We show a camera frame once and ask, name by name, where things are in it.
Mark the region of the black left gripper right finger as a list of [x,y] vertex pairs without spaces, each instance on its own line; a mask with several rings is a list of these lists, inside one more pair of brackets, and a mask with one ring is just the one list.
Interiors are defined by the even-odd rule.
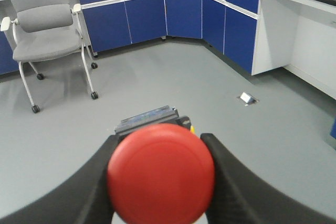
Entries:
[[237,159],[212,133],[201,134],[215,164],[208,223],[335,223],[272,187]]

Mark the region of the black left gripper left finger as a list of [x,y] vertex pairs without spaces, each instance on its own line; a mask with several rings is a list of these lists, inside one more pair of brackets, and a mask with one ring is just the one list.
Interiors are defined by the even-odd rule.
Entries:
[[111,223],[107,166],[119,139],[111,135],[65,182],[35,202],[1,218],[1,223]]

